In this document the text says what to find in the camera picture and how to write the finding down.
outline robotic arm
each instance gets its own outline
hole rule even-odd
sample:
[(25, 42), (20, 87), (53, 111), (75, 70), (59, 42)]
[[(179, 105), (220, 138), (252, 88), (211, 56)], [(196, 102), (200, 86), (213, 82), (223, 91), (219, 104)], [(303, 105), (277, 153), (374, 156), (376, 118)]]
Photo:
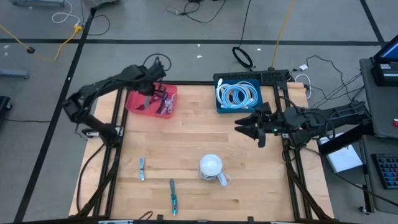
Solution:
[(97, 130), (106, 146), (117, 147), (120, 143), (120, 138), (115, 126), (113, 124), (104, 124), (93, 115), (90, 115), (95, 99), (123, 87), (138, 91), (146, 96), (153, 95), (156, 92), (154, 82), (165, 76), (166, 74), (159, 58), (156, 58), (150, 68), (146, 68), (143, 65), (130, 65), (118, 75), (83, 86), (78, 92), (72, 94), (63, 102), (63, 109), (72, 122), (76, 124), (83, 123)]
[(292, 147), (302, 147), (312, 137), (328, 136), (327, 132), (345, 124), (368, 124), (371, 115), (365, 107), (364, 102), (354, 101), (344, 106), (330, 108), (327, 110), (308, 109), (296, 106), (286, 108), (283, 118), (278, 118), (277, 113), (272, 113), (269, 103), (264, 103), (256, 108), (255, 112), (247, 118), (235, 121), (241, 125), (235, 127), (236, 131), (250, 138), (258, 139), (258, 146), (266, 145), (265, 133), (275, 135), (286, 134), (289, 136)]

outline wooden tabletop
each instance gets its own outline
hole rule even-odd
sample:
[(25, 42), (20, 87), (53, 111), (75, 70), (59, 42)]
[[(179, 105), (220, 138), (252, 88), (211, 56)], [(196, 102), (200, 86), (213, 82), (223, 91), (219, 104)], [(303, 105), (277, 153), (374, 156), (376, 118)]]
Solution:
[[(307, 106), (301, 83), (288, 83), (290, 99)], [(263, 102), (275, 111), (271, 87), (262, 86)], [(149, 210), (165, 220), (293, 221), (292, 203), (280, 136), (267, 134), (266, 146), (234, 130), (234, 121), (248, 114), (218, 114), (213, 86), (178, 86), (175, 112), (170, 119), (129, 113), (121, 153), (111, 218), (138, 219)], [(116, 92), (98, 100), (95, 116), (110, 122)], [(82, 164), (100, 147), (100, 139), (87, 143)], [(315, 142), (309, 148), (317, 149)], [(208, 153), (219, 155), (223, 172), (232, 181), (222, 187), (198, 175), (198, 163)], [(326, 214), (333, 217), (328, 189), (318, 155), (302, 151), (307, 189)], [(87, 166), (82, 178), (83, 206), (98, 186), (103, 163), (102, 150)], [(145, 157), (145, 175), (139, 181), (139, 157)], [(175, 180), (178, 215), (171, 211), (169, 180)], [(300, 193), (300, 214), (304, 217)], [(101, 211), (106, 204), (103, 194)], [(76, 213), (76, 194), (70, 214)]]

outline blue tray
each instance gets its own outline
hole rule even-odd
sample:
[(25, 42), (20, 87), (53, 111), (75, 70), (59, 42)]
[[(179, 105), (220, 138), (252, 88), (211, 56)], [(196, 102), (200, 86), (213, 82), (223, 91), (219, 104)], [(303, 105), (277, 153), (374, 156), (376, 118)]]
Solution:
[[(255, 107), (257, 106), (261, 106), (262, 105), (262, 96), (261, 96), (261, 86), (260, 86), (260, 82), (259, 80), (255, 80), (255, 79), (247, 79), (247, 80), (223, 80), (223, 84), (227, 83), (230, 85), (233, 84), (237, 84), (238, 82), (249, 82), (252, 83), (254, 88), (257, 91), (257, 95), (258, 95), (258, 101), (257, 104), (253, 107), (249, 107), (247, 109), (229, 109), (229, 108), (221, 108), (221, 104), (217, 101), (216, 98), (216, 109), (218, 113), (252, 113), (254, 112)], [(218, 84), (218, 80), (215, 80), (214, 82), (214, 86), (215, 86), (215, 90), (217, 89), (217, 84)]]

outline yellow cable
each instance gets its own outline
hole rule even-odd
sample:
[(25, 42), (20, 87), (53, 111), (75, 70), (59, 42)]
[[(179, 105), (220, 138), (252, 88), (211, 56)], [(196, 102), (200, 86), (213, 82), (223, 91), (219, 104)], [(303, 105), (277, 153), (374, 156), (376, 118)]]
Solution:
[[(20, 41), (16, 36), (14, 36), (14, 34), (12, 34), (9, 30), (7, 30), (2, 24), (0, 24), (0, 28), (1, 28), (2, 30), (4, 30), (8, 35), (10, 35), (11, 37), (13, 37), (19, 44), (21, 44), (22, 46), (24, 46), (27, 50), (30, 49), (29, 46), (27, 46), (27, 45), (24, 44), (22, 41)], [(39, 54), (39, 53), (34, 53), (35, 56), (38, 57), (38, 58), (41, 58), (41, 59), (43, 59), (43, 60), (49, 61), (49, 62), (55, 61), (55, 60), (58, 58), (58, 56), (60, 55), (60, 52), (61, 52), (62, 47), (63, 47), (66, 43), (68, 43), (70, 40), (72, 40), (72, 38), (74, 38), (74, 37), (76, 36), (77, 33), (79, 33), (80, 31), (83, 30), (82, 26), (78, 26), (78, 25), (75, 25), (73, 28), (75, 29), (73, 35), (70, 36), (69, 39), (67, 39), (64, 43), (62, 43), (62, 44), (59, 46), (59, 48), (58, 48), (58, 50), (57, 50), (57, 54), (55, 55), (54, 59), (50, 59), (50, 58), (44, 57), (43, 55), (41, 55), (41, 54)]]
[(287, 20), (289, 19), (290, 13), (292, 12), (293, 5), (294, 5), (294, 0), (292, 0), (292, 3), (290, 3), (289, 11), (287, 12), (284, 24), (282, 25), (282, 28), (280, 28), (280, 31), (279, 31), (278, 40), (276, 41), (276, 46), (275, 46), (275, 51), (274, 51), (274, 59), (272, 59), (272, 64), (271, 64), (272, 68), (274, 67), (276, 55), (278, 54), (279, 40), (280, 40), (280, 37), (282, 37), (282, 33), (283, 33), (284, 29), (285, 29)]

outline blue-handled screwdriver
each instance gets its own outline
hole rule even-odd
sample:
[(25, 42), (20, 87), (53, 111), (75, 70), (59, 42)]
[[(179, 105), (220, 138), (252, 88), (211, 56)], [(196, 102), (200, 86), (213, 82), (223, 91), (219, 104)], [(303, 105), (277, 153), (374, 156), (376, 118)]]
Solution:
[(173, 215), (177, 215), (177, 213), (178, 213), (177, 196), (175, 194), (175, 184), (174, 184), (174, 180), (173, 179), (170, 179), (170, 190), (172, 191), (172, 210), (173, 210)]

